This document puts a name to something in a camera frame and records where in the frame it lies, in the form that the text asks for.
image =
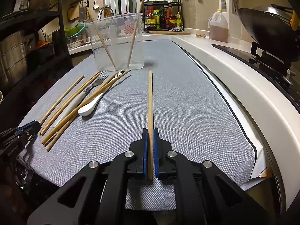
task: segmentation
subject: black wok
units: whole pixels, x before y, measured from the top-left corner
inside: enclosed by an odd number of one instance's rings
[[[290,61],[300,61],[300,32],[269,13],[255,9],[240,8],[238,16],[247,32],[266,51]]]

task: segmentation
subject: brown liquid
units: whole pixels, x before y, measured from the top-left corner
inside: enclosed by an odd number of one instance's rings
[[[209,38],[211,40],[218,40],[228,42],[228,29],[211,25],[209,27]]]

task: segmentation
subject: white fork handle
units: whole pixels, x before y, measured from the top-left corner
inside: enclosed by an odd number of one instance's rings
[[[55,128],[68,114],[73,111],[79,103],[82,101],[82,99],[86,96],[86,93],[84,91],[80,92],[78,96],[76,96],[70,103],[67,105],[67,107],[62,111],[62,113],[58,116],[56,121],[53,124],[53,128]]]
[[[102,96],[105,94],[105,92],[109,89],[110,87],[106,88],[100,95],[96,96],[89,104],[86,104],[82,108],[78,109],[78,114],[81,116],[88,116],[92,113],[94,110],[95,106],[97,105],[97,102],[102,98]]]

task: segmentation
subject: white container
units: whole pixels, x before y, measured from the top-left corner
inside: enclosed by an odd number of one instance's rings
[[[228,42],[228,23],[221,9],[218,9],[208,20],[208,28],[211,40]]]
[[[140,69],[144,66],[141,15],[142,13],[127,13],[97,20],[86,25],[98,70]],[[130,64],[127,67],[136,23],[138,23],[138,27]],[[105,42],[115,67],[104,50],[99,36]]]

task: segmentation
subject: black glass stovetop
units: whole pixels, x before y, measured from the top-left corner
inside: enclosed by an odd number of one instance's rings
[[[269,57],[257,57],[258,59],[256,59],[256,57],[250,53],[238,49],[215,44],[212,44],[212,46],[239,59],[268,79],[274,86],[276,86],[277,89],[281,91],[281,93],[284,94],[284,96],[286,96],[286,98],[300,113],[300,83],[298,83],[292,75],[290,75],[289,78],[287,77],[286,68],[283,67],[283,64],[280,61],[275,58],[274,60],[268,60]]]

